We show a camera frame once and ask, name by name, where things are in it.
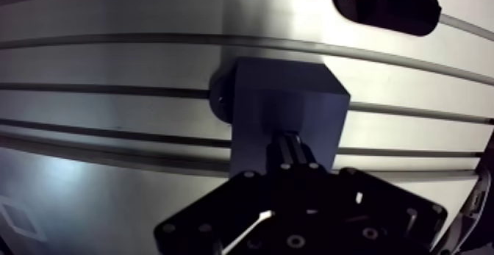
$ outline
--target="dark blue block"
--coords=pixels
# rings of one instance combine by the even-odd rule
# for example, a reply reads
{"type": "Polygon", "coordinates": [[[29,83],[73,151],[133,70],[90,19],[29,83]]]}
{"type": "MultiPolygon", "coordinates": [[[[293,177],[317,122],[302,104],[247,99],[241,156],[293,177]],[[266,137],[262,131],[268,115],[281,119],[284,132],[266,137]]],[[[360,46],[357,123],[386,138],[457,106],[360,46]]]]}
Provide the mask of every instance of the dark blue block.
{"type": "Polygon", "coordinates": [[[350,95],[324,64],[241,58],[237,62],[230,176],[265,173],[275,131],[298,132],[331,170],[350,95]]]}

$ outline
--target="black plastic part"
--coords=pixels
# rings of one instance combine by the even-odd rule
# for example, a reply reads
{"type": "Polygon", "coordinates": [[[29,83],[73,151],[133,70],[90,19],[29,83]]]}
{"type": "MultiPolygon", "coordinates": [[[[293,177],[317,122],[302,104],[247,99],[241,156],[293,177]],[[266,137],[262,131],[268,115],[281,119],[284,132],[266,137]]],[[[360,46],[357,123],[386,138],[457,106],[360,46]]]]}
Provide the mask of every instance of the black plastic part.
{"type": "Polygon", "coordinates": [[[156,227],[161,254],[219,255],[265,211],[230,254],[429,254],[442,206],[356,169],[328,173],[311,157],[293,132],[275,134],[267,174],[239,173],[156,227]]]}
{"type": "Polygon", "coordinates": [[[333,0],[346,18],[410,35],[431,33],[439,22],[437,0],[333,0]]]}
{"type": "Polygon", "coordinates": [[[154,229],[161,254],[219,255],[259,218],[261,176],[239,173],[154,229]]]}

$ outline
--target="screw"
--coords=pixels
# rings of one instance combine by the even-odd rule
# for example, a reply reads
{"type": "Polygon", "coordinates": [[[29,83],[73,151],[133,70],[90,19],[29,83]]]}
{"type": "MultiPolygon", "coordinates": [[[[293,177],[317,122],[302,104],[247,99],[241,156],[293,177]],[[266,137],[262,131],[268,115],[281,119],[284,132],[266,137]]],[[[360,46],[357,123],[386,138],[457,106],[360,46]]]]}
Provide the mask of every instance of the screw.
{"type": "Polygon", "coordinates": [[[443,211],[443,208],[441,208],[441,206],[437,204],[432,205],[432,209],[434,209],[434,211],[436,211],[437,214],[440,214],[443,211]]]}
{"type": "Polygon", "coordinates": [[[417,210],[415,210],[413,208],[409,208],[409,209],[407,209],[407,214],[416,216],[418,214],[418,212],[417,212],[417,210]]]}
{"type": "Polygon", "coordinates": [[[204,223],[204,224],[201,224],[198,229],[201,232],[209,232],[209,231],[211,231],[212,227],[211,227],[211,225],[204,223]]]}
{"type": "Polygon", "coordinates": [[[170,224],[170,223],[166,223],[164,226],[163,226],[163,231],[165,233],[171,233],[173,231],[175,231],[175,225],[173,224],[170,224]]]}
{"type": "Polygon", "coordinates": [[[243,175],[248,179],[254,177],[254,173],[251,171],[246,171],[245,173],[243,173],[243,175]]]}
{"type": "Polygon", "coordinates": [[[301,235],[291,235],[287,238],[287,244],[291,248],[302,248],[305,245],[305,239],[301,235]]]}
{"type": "Polygon", "coordinates": [[[345,170],[347,173],[350,173],[350,174],[355,174],[357,172],[357,170],[354,168],[345,168],[345,170]]]}
{"type": "Polygon", "coordinates": [[[376,240],[377,237],[379,236],[379,232],[377,232],[377,230],[374,228],[367,227],[364,228],[364,230],[362,230],[362,236],[364,236],[369,240],[376,240]]]}

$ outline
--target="mounting hole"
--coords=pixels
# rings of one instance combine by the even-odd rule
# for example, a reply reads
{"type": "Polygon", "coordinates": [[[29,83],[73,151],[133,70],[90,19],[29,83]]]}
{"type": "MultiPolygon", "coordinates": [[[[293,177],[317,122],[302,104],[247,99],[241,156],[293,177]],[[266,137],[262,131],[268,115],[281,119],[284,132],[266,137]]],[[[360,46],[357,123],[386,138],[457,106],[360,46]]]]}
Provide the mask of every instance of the mounting hole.
{"type": "Polygon", "coordinates": [[[175,225],[171,224],[171,223],[166,223],[163,227],[162,227],[162,230],[163,232],[165,233],[171,233],[173,231],[175,231],[175,225]]]}
{"type": "Polygon", "coordinates": [[[252,171],[246,171],[245,173],[243,173],[243,175],[246,178],[250,179],[250,178],[254,177],[254,172],[252,172],[252,171]]]}
{"type": "Polygon", "coordinates": [[[362,230],[362,236],[369,240],[377,240],[377,237],[379,237],[379,232],[377,232],[375,228],[366,227],[362,230]]]}
{"type": "Polygon", "coordinates": [[[291,248],[302,248],[305,245],[305,239],[301,235],[291,235],[287,238],[287,245],[291,248]]]}
{"type": "Polygon", "coordinates": [[[262,246],[262,242],[260,240],[248,240],[247,247],[249,249],[259,249],[262,246]]]}
{"type": "Polygon", "coordinates": [[[209,232],[212,230],[212,227],[208,223],[203,223],[198,227],[199,231],[201,232],[209,232]]]}

